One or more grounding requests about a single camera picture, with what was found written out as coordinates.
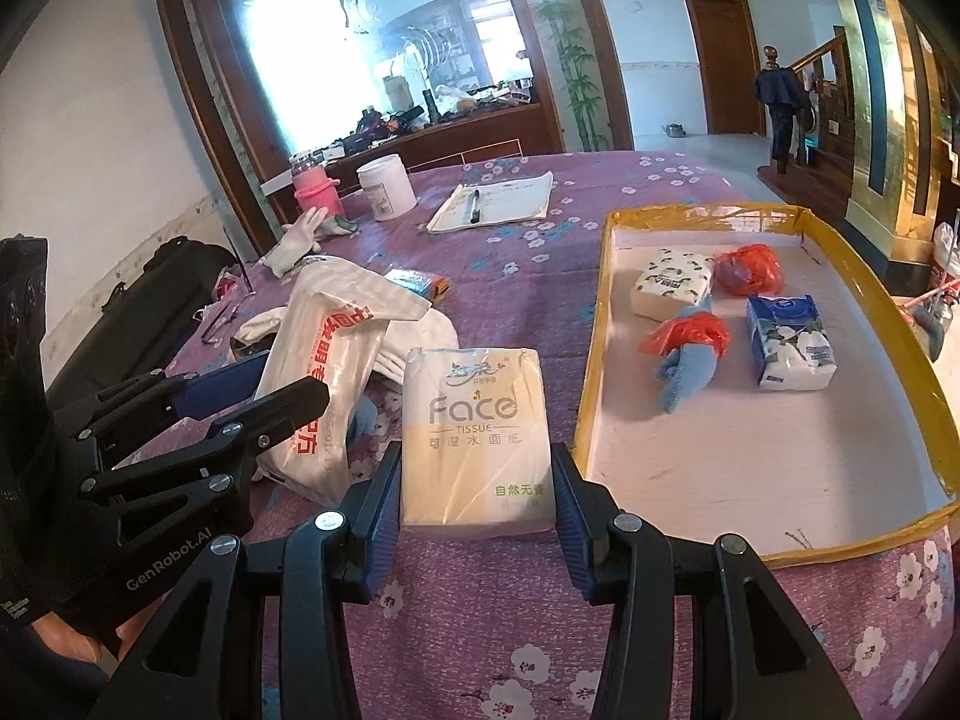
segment floral tablecloth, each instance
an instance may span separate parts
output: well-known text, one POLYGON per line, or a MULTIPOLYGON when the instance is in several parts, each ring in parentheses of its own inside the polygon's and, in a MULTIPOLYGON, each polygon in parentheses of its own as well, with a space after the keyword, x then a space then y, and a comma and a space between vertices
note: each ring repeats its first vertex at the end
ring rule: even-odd
MULTIPOLYGON (((469 346, 527 346, 541 357, 552 440, 570 442, 586 367, 605 215, 665 203, 743 199, 721 175, 681 152, 607 152, 497 160, 411 177, 419 207, 332 241, 325 251, 384 272, 424 269, 453 279, 440 309, 469 346), (424 225, 452 188, 542 175, 555 188, 546 220, 432 236, 424 225)), ((363 213, 361 199, 347 211, 363 213)), ((229 333, 286 302, 292 279, 254 266, 257 295, 219 346, 199 334, 170 372, 213 370, 226 361, 229 333)), ((373 472, 400 437, 400 398, 369 386, 376 435, 352 452, 355 479, 373 472)), ((146 451, 197 440, 182 423, 146 451)), ((247 541, 288 533, 318 511, 272 483, 253 496, 247 541)), ((953 628, 954 579, 947 528, 924 541, 860 560, 776 571, 840 672, 864 718, 896 717, 936 664, 953 628)), ((689 609, 678 601, 675 717, 688 716, 689 609)), ((350 654, 368 720, 586 720, 610 624, 570 584, 554 533, 492 541, 433 542, 403 533, 389 581, 368 607, 347 608, 350 654)), ((265 716, 278 716, 275 617, 265 632, 265 716)))

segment tiled floor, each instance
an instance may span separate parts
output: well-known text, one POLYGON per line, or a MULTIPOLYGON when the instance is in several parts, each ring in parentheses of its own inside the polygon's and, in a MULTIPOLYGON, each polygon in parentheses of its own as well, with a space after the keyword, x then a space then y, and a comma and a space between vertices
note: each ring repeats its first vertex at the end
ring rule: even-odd
POLYGON ((637 151, 683 151, 695 154, 745 196, 758 202, 781 202, 757 178, 757 168, 770 162, 770 141, 757 135, 637 135, 637 151))

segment door frame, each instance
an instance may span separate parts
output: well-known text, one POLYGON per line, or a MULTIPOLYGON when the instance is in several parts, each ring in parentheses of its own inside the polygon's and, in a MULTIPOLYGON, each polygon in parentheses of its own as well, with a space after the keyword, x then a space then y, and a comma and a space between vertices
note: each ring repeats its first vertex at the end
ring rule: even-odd
MULTIPOLYGON (((696 9, 693 7, 693 0, 684 0, 686 2, 686 13, 690 18, 690 26, 693 28, 693 42, 697 47, 697 65, 700 68, 700 84, 703 86, 704 90, 704 112, 707 113, 707 134, 713 134, 713 110, 712 110, 712 97, 710 96, 710 84, 707 74, 704 73, 704 63, 703 63, 703 49, 702 42, 700 39, 700 25, 697 23, 696 9)), ((750 1, 748 0, 727 0, 737 2, 740 5, 741 10, 743 11, 743 16, 747 20, 747 30, 750 33, 750 42, 754 47, 754 50, 751 52, 752 60, 754 60, 754 75, 760 75, 760 47, 757 45, 757 35, 754 33, 754 18, 750 14, 750 1)), ((766 113, 763 110, 763 105, 757 100, 757 133, 766 137, 767 134, 767 117, 766 113)))

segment notebook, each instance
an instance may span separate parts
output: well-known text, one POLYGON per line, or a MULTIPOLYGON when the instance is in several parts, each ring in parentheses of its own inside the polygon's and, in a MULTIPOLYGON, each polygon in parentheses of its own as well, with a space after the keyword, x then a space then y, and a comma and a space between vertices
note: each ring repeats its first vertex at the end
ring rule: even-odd
POLYGON ((426 228, 428 232, 442 233, 504 224, 509 221, 522 221, 527 218, 546 218, 551 189, 553 189, 553 173, 549 171, 536 178, 520 178, 499 184, 484 184, 477 187, 461 184, 440 206, 426 228), (474 191, 480 193, 477 201, 480 220, 470 224, 474 191))

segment white tissue pack with leaf pattern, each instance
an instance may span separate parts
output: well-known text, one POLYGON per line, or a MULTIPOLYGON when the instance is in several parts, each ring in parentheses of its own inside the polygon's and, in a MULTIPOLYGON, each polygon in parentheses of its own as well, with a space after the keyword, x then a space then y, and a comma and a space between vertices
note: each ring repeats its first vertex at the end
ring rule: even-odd
POLYGON ((747 324, 760 389, 824 389, 830 383, 837 364, 810 295, 750 295, 747 324))
POLYGON ((630 290, 634 314, 663 322, 680 309, 699 306, 710 294, 712 260, 675 248, 662 248, 630 290))

